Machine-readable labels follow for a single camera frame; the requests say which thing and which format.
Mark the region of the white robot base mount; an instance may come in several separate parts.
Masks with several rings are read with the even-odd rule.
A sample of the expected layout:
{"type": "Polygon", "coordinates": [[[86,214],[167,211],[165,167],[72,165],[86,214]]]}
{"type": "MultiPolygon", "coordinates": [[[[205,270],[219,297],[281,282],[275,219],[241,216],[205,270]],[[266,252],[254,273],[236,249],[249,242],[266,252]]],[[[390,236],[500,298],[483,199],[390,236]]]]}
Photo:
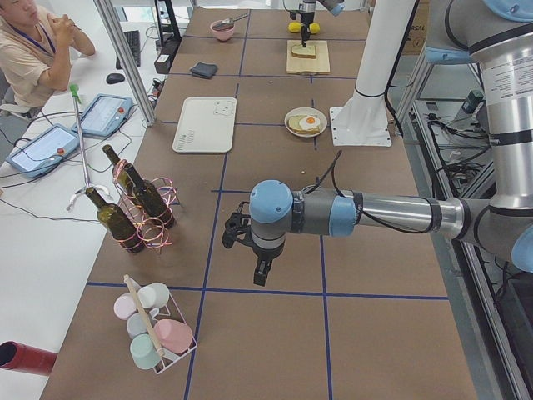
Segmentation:
{"type": "Polygon", "coordinates": [[[388,148],[392,145],[384,106],[367,112],[352,107],[331,107],[329,113],[334,146],[388,148]]]}

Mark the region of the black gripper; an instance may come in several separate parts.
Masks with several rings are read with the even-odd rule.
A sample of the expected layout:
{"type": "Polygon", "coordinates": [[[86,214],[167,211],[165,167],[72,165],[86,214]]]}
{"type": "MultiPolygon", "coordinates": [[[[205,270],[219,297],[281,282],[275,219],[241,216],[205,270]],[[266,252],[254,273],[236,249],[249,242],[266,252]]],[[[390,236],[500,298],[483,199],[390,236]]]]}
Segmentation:
{"type": "Polygon", "coordinates": [[[311,30],[310,24],[314,22],[314,14],[311,12],[290,12],[291,22],[299,22],[301,25],[301,45],[307,46],[307,41],[310,39],[311,30]]]}
{"type": "MultiPolygon", "coordinates": [[[[225,248],[232,248],[234,243],[240,243],[246,247],[252,247],[251,235],[251,215],[242,212],[244,205],[248,201],[240,202],[237,210],[224,223],[222,234],[222,245],[225,248]]],[[[265,286],[268,274],[271,270],[273,259],[271,257],[258,257],[254,270],[253,283],[257,286],[265,286]]]]}

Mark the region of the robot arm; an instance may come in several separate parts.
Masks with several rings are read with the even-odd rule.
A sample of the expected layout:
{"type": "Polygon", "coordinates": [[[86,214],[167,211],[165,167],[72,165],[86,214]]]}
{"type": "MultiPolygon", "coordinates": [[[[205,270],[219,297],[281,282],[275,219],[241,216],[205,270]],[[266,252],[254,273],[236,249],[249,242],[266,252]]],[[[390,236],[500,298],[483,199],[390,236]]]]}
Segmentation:
{"type": "MultiPolygon", "coordinates": [[[[345,8],[343,0],[319,0],[318,2],[335,17],[345,8]]],[[[291,20],[296,21],[297,16],[300,16],[301,45],[305,48],[311,36],[311,24],[314,22],[316,0],[302,0],[298,3],[297,8],[294,9],[287,8],[286,4],[283,4],[283,7],[289,12],[291,20]]]]}
{"type": "Polygon", "coordinates": [[[481,68],[496,194],[487,200],[379,196],[317,185],[300,191],[258,183],[248,213],[226,221],[222,244],[257,255],[264,285],[288,233],[345,237],[356,225],[404,233],[439,232],[472,243],[522,271],[532,269],[532,4],[529,1],[434,1],[428,47],[463,50],[481,68]]]}

